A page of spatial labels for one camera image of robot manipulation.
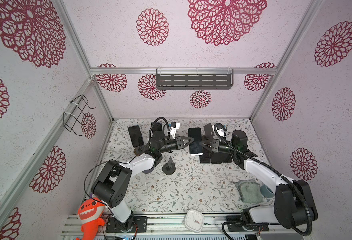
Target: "green sponge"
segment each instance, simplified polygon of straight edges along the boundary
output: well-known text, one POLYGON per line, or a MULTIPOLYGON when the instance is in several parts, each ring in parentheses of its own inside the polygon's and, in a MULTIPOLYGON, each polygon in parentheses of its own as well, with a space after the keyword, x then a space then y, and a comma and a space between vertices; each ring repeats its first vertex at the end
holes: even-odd
POLYGON ((258 204, 263 201, 260 185, 253 179, 232 182, 240 194, 241 201, 247 204, 258 204))

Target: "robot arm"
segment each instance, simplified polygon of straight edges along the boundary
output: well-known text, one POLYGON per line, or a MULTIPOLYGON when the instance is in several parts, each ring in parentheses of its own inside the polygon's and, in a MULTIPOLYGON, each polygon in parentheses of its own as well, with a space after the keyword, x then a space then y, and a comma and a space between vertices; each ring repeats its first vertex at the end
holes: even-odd
POLYGON ((120 230, 130 230, 133 223, 133 212, 124 200, 130 180, 140 172, 150 173, 163 159, 161 153, 183 149, 193 142, 191 137, 175 136, 179 125, 171 123, 173 139, 165 137, 162 131, 155 131, 147 145, 135 148, 136 157, 130 162, 108 161, 92 185, 92 193, 111 208, 120 230))
POLYGON ((232 133, 232 139, 229 143, 220 134, 219 127, 223 128, 221 124, 216 124, 218 128, 215 130, 220 140, 214 139, 212 133, 208 133, 202 141, 201 145, 211 152, 224 152, 232 155, 232 159, 241 169, 250 172, 260 179, 272 192, 275 194, 274 206, 259 206, 244 211, 245 220, 248 223, 279 223, 285 228, 294 228, 307 223, 307 213, 298 196, 294 194, 293 188, 301 193, 308 206, 308 212, 312 221, 316 220, 317 210, 313 201, 313 196, 309 185, 304 180, 295 181, 292 178, 284 175, 277 175, 271 168, 262 164, 256 154, 249 151, 247 148, 247 137, 243 131, 235 130, 232 133))
POLYGON ((122 231, 128 231, 133 222, 133 212, 124 200, 129 182, 138 173, 151 169, 154 162, 155 159, 149 154, 136 156, 126 163, 109 161, 92 185, 92 193, 111 208, 113 217, 117 220, 116 226, 122 231))

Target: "clock face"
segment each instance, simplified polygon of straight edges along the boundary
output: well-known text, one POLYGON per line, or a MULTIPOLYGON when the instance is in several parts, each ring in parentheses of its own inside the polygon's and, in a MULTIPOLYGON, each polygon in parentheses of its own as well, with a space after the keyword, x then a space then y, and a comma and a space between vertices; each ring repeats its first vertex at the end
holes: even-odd
POLYGON ((185 218, 185 224, 195 230, 199 230, 204 222, 204 217, 196 212, 189 212, 185 218))

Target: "wire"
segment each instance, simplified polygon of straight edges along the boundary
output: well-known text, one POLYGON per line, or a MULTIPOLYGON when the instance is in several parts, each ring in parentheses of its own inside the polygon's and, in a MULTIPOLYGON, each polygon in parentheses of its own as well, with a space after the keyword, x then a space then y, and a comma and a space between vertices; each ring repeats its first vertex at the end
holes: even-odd
MULTIPOLYGON (((103 215, 107 215, 107 217, 106 217, 106 219, 105 219, 105 223, 108 224, 108 218, 111 217, 112 214, 103 214, 103 215)), ((103 228, 103 227, 102 227, 102 230, 103 230, 103 235, 104 235, 105 239, 107 239, 106 236, 105 236, 104 228, 103 228)), ((123 238, 116 236, 116 234, 115 234, 115 239, 116 239, 116 240, 123 240, 123 238)))
POLYGON ((260 233, 264 230, 264 226, 261 226, 261 230, 260 230, 260 227, 259 227, 259 232, 257 234, 260 235, 260 233))
POLYGON ((168 138, 170 137, 171 133, 170 133, 170 130, 169 130, 168 121, 167 121, 164 117, 158 117, 158 118, 156 118, 156 120, 151 124, 150 131, 148 132, 148 139, 151 139, 151 131, 152 131, 152 128, 153 128, 154 124, 157 123, 157 121, 159 121, 160 119, 163 119, 163 120, 164 120, 165 125, 167 126, 167 130, 168 130, 168 138))
POLYGON ((100 166, 100 165, 102 165, 102 164, 104 164, 104 163, 110 162, 110 161, 114 161, 114 160, 111 159, 111 160, 108 160, 108 161, 99 163, 99 164, 97 164, 96 166, 92 167, 92 169, 89 170, 88 174, 85 176, 85 178, 84 178, 84 185, 83 185, 83 187, 84 187, 84 192, 85 192, 85 194, 86 194, 90 199, 93 199, 94 201, 99 202, 99 203, 101 203, 101 204, 104 204, 104 205, 106 205, 106 206, 108 206, 108 205, 105 204, 104 202, 101 202, 101 201, 98 201, 98 200, 92 198, 92 197, 87 193, 87 190, 85 189, 85 182, 86 182, 86 180, 87 180, 88 175, 92 172, 92 170, 94 170, 96 167, 98 167, 98 166, 100 166))
POLYGON ((221 224, 221 230, 223 231, 223 233, 227 236, 227 238, 229 240, 234 240, 234 239, 231 236, 229 236, 228 233, 225 231, 224 226, 227 225, 227 224, 235 224, 235 225, 241 225, 241 226, 281 225, 280 223, 269 223, 269 222, 260 222, 260 223, 246 223, 246 222, 232 222, 232 221, 223 222, 221 224))
POLYGON ((246 155, 245 153, 237 150, 234 146, 232 146, 231 143, 229 143, 226 139, 224 139, 222 136, 219 135, 219 133, 217 132, 217 126, 221 126, 222 128, 224 128, 224 126, 221 123, 215 123, 214 125, 214 131, 215 134, 217 135, 217 137, 224 143, 226 144, 228 147, 234 149, 236 152, 240 153, 241 155, 265 166, 266 168, 268 168, 269 170, 273 171, 276 175, 280 176, 281 179, 283 179, 287 184, 288 187, 294 192, 294 194, 297 196, 297 198, 299 199, 299 201, 301 202, 301 204, 304 207, 305 210, 305 217, 307 220, 307 229, 303 232, 301 230, 299 230, 296 227, 293 227, 292 229, 295 230, 297 233, 299 233, 302 236, 309 236, 312 232, 312 217, 311 217, 311 213, 309 212, 309 207, 307 202, 305 201, 303 195, 301 194, 300 190, 290 181, 288 180, 286 177, 284 177, 281 173, 279 173, 279 171, 277 171, 276 169, 274 169, 273 167, 269 166, 268 164, 265 164, 264 162, 255 159, 254 157, 250 157, 248 155, 246 155))
POLYGON ((136 225, 136 223, 134 223, 134 225, 135 225, 135 227, 136 227, 136 231, 135 231, 135 235, 133 236, 132 240, 135 240, 136 234, 137 234, 137 225, 136 225))

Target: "cable tie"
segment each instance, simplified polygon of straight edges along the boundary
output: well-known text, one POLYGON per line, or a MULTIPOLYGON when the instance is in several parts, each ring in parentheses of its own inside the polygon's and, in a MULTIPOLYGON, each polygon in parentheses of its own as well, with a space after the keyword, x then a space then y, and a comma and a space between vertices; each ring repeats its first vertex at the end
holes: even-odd
MULTIPOLYGON (((65 113, 68 113, 68 112, 65 112, 65 113)), ((73 117, 75 117, 72 113, 68 113, 68 114, 71 114, 73 117)))

